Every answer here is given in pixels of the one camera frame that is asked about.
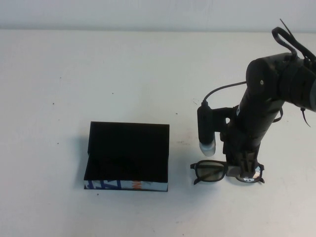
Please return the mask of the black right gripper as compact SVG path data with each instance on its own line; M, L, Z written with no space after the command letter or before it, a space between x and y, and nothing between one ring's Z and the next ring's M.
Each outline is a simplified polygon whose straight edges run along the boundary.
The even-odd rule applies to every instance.
M244 93L226 133L222 135L225 140L223 153L229 162L226 176L254 176L261 141L282 106L280 99Z

